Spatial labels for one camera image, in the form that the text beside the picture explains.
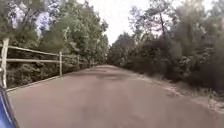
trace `paved road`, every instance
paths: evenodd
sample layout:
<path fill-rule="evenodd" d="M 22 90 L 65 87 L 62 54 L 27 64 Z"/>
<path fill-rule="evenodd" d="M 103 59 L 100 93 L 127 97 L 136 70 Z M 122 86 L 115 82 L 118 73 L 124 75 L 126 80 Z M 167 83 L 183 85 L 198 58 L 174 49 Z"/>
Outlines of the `paved road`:
<path fill-rule="evenodd" d="M 9 93 L 21 128 L 224 128 L 224 117 L 100 66 Z"/>

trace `white fence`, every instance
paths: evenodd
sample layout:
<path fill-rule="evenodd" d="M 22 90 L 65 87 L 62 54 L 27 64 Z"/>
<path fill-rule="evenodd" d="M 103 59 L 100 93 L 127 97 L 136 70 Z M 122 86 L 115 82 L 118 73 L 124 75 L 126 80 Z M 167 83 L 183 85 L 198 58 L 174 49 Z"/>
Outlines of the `white fence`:
<path fill-rule="evenodd" d="M 36 50 L 31 50 L 31 49 L 25 49 L 25 48 L 20 48 L 20 47 L 15 47 L 15 46 L 10 46 L 9 45 L 9 38 L 6 38 L 3 40 L 3 45 L 0 45 L 0 47 L 2 47 L 2 53 L 1 53 L 1 59 L 0 61 L 2 62 L 1 64 L 1 70 L 3 70 L 3 86 L 4 88 L 7 88 L 7 84 L 6 84 L 6 73 L 7 73 L 7 69 L 6 69 L 6 65 L 7 62 L 42 62 L 42 63 L 59 63 L 59 75 L 62 76 L 63 75 L 63 70 L 62 70 L 62 66 L 63 66 L 63 58 L 75 58 L 77 59 L 77 66 L 79 68 L 80 64 L 80 57 L 79 56 L 74 56 L 74 55 L 63 55 L 62 52 L 60 52 L 59 54 L 55 54 L 55 53 L 47 53 L 47 52 L 41 52 L 41 51 L 36 51 Z M 43 55 L 50 55 L 50 56 L 56 56 L 58 57 L 58 60 L 37 60 L 37 59 L 12 59 L 12 58 L 7 58 L 7 52 L 8 49 L 15 49 L 15 50 L 21 50 L 21 51 L 26 51 L 26 52 L 32 52 L 32 53 L 37 53 L 37 54 L 43 54 Z M 90 67 L 94 66 L 95 63 L 94 61 L 92 61 L 90 63 Z"/>

